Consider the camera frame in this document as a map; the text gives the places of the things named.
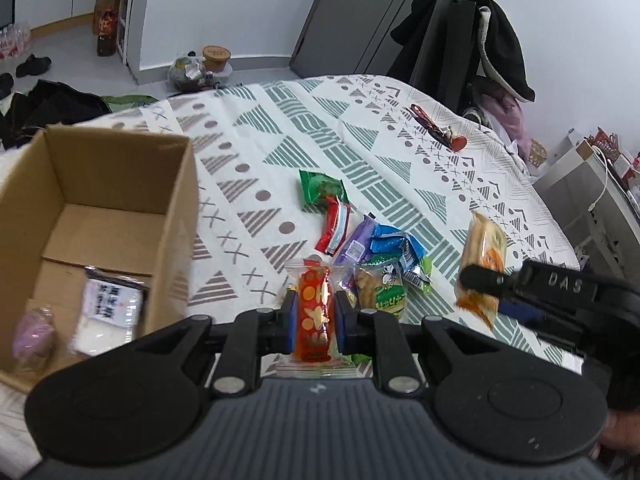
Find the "orange rice cracker packet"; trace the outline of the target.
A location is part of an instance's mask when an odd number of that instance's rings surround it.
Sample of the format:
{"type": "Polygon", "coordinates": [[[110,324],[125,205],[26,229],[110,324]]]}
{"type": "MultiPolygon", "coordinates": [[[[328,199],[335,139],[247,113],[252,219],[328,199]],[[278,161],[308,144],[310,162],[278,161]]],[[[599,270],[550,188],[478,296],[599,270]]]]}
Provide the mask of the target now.
{"type": "Polygon", "coordinates": [[[476,315],[491,330],[498,314],[499,301],[462,285],[462,271],[471,264],[500,273],[506,267],[506,234],[497,223],[476,211],[472,212],[454,291],[456,305],[476,315]]]}

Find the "green cookie packet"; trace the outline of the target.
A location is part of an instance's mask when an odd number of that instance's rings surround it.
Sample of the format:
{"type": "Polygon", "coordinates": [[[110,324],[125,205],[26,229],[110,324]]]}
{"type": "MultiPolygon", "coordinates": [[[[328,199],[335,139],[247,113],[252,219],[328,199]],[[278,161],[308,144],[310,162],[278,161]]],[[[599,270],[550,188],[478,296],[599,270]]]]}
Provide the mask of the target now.
{"type": "Polygon", "coordinates": [[[397,257],[374,255],[355,269],[355,284],[361,309],[374,309],[401,318],[407,293],[397,257]]]}

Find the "red gold-dotted snack packet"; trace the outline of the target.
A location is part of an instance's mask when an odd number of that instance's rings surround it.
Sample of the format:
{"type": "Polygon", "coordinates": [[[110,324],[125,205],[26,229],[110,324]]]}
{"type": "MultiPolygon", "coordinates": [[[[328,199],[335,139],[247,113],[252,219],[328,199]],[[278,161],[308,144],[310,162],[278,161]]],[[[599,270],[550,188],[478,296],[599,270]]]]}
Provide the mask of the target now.
{"type": "Polygon", "coordinates": [[[278,375],[286,378],[355,378],[356,366],[338,350],[334,299],[344,292],[348,266],[317,259],[291,260],[285,265],[296,292],[293,351],[282,356],[278,375]]]}

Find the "blue snack packet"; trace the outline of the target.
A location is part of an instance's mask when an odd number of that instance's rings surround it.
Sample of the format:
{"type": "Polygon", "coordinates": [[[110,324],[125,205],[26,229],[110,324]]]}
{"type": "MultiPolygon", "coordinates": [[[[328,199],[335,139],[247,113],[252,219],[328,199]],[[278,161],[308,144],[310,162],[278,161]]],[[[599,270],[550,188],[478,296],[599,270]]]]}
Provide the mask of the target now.
{"type": "Polygon", "coordinates": [[[393,226],[378,224],[369,248],[374,256],[394,257],[400,265],[404,281],[421,290],[420,258],[427,256],[427,253],[412,234],[393,226]]]}

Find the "red white snack bar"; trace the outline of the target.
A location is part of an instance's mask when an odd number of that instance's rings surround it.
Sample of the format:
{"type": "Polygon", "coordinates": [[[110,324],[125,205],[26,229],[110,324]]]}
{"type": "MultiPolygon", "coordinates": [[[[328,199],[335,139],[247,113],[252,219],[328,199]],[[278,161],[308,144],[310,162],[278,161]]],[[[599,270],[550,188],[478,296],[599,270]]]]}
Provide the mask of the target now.
{"type": "Polygon", "coordinates": [[[326,199],[326,222],[316,248],[322,254],[333,256],[342,246],[346,238],[352,207],[337,197],[326,199]]]}

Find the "light green snack packet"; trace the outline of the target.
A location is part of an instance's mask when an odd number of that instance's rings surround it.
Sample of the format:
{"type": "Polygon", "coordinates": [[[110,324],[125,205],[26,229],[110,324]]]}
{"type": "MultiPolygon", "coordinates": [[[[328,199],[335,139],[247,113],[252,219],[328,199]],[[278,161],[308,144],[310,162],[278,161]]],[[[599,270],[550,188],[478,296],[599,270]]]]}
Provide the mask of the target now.
{"type": "Polygon", "coordinates": [[[431,290],[431,275],[432,275],[432,262],[427,256],[420,258],[420,270],[421,270],[421,290],[424,294],[427,294],[431,290]]]}

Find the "brown cardboard box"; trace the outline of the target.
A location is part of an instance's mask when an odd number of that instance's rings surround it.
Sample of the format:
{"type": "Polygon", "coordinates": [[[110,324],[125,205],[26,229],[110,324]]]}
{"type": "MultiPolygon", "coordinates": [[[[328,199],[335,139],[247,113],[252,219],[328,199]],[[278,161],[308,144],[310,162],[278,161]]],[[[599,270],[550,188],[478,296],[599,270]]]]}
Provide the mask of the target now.
{"type": "Polygon", "coordinates": [[[187,136],[50,126],[1,185],[1,381],[28,393],[77,363],[74,336],[87,266],[149,289],[137,333],[186,314],[198,225],[198,178],[187,136]],[[56,345],[39,372],[12,352],[32,308],[53,313],[56,345]]]}

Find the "pink purple snack packet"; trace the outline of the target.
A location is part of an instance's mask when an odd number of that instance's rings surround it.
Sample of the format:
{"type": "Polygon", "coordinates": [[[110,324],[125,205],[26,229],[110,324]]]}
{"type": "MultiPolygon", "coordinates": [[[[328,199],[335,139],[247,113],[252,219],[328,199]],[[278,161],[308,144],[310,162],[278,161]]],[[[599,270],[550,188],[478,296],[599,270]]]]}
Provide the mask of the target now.
{"type": "Polygon", "coordinates": [[[53,312],[47,307],[28,310],[18,322],[12,341],[12,356],[19,372],[43,370],[53,354],[56,330],[53,312]]]}

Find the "black coat on chair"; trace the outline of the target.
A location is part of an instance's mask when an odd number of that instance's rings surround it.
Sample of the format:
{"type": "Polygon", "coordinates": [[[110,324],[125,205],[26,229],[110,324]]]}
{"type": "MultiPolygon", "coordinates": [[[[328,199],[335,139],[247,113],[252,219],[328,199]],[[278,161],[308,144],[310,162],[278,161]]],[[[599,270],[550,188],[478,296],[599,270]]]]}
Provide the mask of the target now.
{"type": "Polygon", "coordinates": [[[520,40],[494,0],[413,0],[390,32],[400,45],[387,76],[459,114],[482,73],[520,102],[533,102],[520,40]]]}

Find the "plastic bag of items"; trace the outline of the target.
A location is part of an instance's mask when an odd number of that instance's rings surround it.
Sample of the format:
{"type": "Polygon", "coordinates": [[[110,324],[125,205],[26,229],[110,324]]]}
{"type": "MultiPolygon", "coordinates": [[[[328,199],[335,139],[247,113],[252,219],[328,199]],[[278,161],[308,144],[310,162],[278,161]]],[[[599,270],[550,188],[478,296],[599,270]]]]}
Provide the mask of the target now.
{"type": "Polygon", "coordinates": [[[223,86],[232,74],[229,61],[219,67],[203,55],[190,51],[176,58],[167,73],[168,86],[182,93],[194,93],[223,86]]]}

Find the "brown lidded jar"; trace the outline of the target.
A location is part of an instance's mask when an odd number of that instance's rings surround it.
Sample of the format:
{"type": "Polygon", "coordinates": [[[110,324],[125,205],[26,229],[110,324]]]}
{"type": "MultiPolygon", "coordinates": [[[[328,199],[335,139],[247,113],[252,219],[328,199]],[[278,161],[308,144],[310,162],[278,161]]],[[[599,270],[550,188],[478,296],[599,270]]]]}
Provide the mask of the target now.
{"type": "Polygon", "coordinates": [[[221,73],[231,58],[231,52],[219,46],[204,47],[202,55],[206,70],[212,73],[221,73]]]}

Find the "black clothes pile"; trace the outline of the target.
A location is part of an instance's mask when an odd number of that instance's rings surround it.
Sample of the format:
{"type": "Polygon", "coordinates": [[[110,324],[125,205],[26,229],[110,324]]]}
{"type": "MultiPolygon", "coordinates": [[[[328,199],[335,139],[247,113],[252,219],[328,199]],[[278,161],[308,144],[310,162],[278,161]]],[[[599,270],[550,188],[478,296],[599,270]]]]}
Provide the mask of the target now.
{"type": "Polygon", "coordinates": [[[40,79],[27,94],[14,93],[9,110],[1,114],[2,148],[20,148],[48,125],[75,125],[110,113],[100,96],[40,79]]]}

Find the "brown paper bag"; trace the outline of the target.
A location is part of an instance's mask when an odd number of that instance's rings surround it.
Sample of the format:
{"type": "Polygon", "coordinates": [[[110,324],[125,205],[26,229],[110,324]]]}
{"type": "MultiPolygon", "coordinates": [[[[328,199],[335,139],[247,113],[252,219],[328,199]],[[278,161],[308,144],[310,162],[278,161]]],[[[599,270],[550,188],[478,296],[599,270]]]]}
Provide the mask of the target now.
{"type": "Polygon", "coordinates": [[[92,33],[94,36],[99,35],[100,19],[107,10],[112,10],[115,14],[118,14],[120,6],[120,0],[96,0],[94,3],[93,21],[92,21],[92,33]]]}

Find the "water bottle pack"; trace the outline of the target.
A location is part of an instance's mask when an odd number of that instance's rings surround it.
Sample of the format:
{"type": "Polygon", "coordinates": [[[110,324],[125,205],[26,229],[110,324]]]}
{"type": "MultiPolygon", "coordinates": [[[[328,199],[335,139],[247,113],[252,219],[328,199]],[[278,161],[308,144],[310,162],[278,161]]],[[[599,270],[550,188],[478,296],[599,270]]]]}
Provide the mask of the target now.
{"type": "Polygon", "coordinates": [[[0,58],[17,58],[32,45],[32,31],[26,23],[14,23],[2,27],[0,32],[0,58]]]}

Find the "red black keychain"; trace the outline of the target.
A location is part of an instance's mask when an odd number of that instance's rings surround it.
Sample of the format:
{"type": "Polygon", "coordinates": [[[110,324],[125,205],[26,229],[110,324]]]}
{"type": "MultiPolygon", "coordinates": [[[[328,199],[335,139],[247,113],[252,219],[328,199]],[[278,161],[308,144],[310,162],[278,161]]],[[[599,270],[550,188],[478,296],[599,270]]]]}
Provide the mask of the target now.
{"type": "Polygon", "coordinates": [[[462,151],[468,140],[465,136],[458,136],[454,134],[450,129],[440,128],[435,124],[434,120],[426,114],[426,111],[418,104],[411,104],[408,107],[408,112],[412,118],[424,128],[433,139],[437,142],[449,148],[450,151],[457,153],[462,151]]]}

